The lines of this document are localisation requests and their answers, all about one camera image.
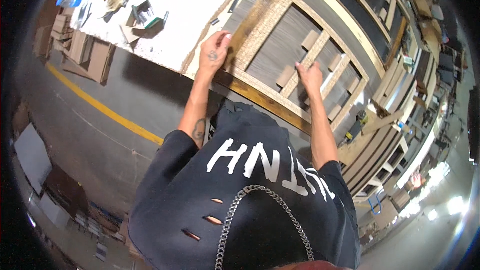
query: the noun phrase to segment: plastic water bottle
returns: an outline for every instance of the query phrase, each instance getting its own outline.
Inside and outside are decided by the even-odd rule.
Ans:
[[[62,8],[75,8],[81,7],[87,2],[88,0],[57,0],[55,5],[61,6]]]

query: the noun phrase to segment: wooden frame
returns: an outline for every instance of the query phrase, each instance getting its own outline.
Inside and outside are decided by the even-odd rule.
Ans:
[[[257,0],[257,2],[255,2],[253,7],[250,9],[249,14],[245,17],[243,22],[232,36],[230,45],[233,48],[233,54],[230,54],[227,57],[225,69],[237,79],[247,83],[249,86],[252,86],[255,89],[260,90],[273,101],[283,105],[288,110],[292,111],[294,114],[310,123],[310,115],[288,99],[298,85],[299,76],[297,73],[294,73],[291,76],[285,87],[283,87],[280,92],[276,92],[263,82],[245,72],[255,57],[257,51],[260,49],[268,35],[273,31],[277,23],[291,5],[296,5],[298,8],[303,10],[323,29],[320,36],[315,40],[312,48],[307,52],[305,58],[302,60],[301,63],[303,67],[308,68],[312,65],[315,58],[320,54],[321,50],[330,38],[332,38],[339,45],[341,50],[345,52],[342,60],[334,69],[332,77],[327,82],[324,82],[325,86],[322,87],[321,91],[322,97],[327,97],[335,83],[340,78],[340,75],[350,62],[352,62],[361,75],[361,80],[357,84],[357,87],[355,87],[346,104],[342,107],[340,112],[330,124],[331,129],[335,130],[350,111],[350,108],[353,106],[355,100],[367,85],[369,77],[362,65],[360,65],[358,62],[355,55],[347,47],[345,42],[326,23],[326,21],[324,21],[320,15],[318,15],[313,9],[304,3],[303,0]]]

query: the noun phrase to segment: yellow floor line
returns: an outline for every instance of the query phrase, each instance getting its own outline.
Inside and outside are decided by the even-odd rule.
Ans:
[[[61,82],[63,82],[63,84],[65,84],[65,86],[69,87],[70,90],[72,90],[75,94],[77,94],[80,98],[82,98],[83,100],[88,102],[90,105],[95,107],[97,110],[101,111],[102,113],[104,113],[105,115],[107,115],[111,119],[115,120],[116,122],[120,123],[121,125],[123,125],[127,129],[134,132],[135,134],[137,134],[139,136],[142,136],[145,139],[152,141],[153,143],[156,143],[158,145],[162,145],[162,143],[163,143],[162,138],[160,138],[157,135],[152,134],[151,132],[149,132],[145,128],[133,123],[132,121],[123,118],[122,116],[120,116],[116,112],[112,111],[111,109],[109,109],[108,107],[106,107],[105,105],[100,103],[98,100],[96,100],[92,96],[85,93],[81,88],[79,88],[73,82],[69,81],[69,79],[66,76],[64,76],[57,69],[55,69],[55,67],[51,63],[47,62],[45,64],[45,67],[53,75],[55,75],[55,77],[57,79],[59,79]]]

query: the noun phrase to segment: cardboard box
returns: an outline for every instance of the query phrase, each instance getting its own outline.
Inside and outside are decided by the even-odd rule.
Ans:
[[[33,41],[33,53],[35,56],[46,55],[49,49],[50,33],[52,26],[42,26],[36,30],[35,39]]]

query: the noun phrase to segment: man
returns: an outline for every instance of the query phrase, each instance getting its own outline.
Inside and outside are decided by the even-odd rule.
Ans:
[[[355,207],[317,62],[310,69],[296,63],[310,98],[313,167],[287,129],[246,104],[220,109],[203,146],[209,85],[230,38],[219,31],[201,45],[178,129],[165,137],[137,189],[130,239],[154,269],[356,268]]]

